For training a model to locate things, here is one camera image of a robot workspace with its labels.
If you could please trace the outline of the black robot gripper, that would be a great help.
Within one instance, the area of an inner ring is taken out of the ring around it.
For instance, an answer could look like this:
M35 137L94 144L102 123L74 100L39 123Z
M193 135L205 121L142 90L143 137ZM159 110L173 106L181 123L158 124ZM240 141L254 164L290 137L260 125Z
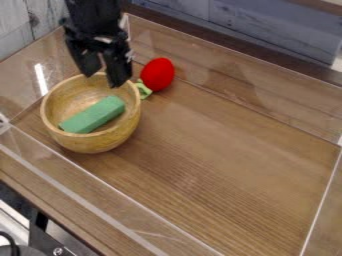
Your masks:
M122 26L121 0L66 0L69 17L62 20L66 44L86 77L102 68L103 53L111 88L133 77L133 50L129 32Z

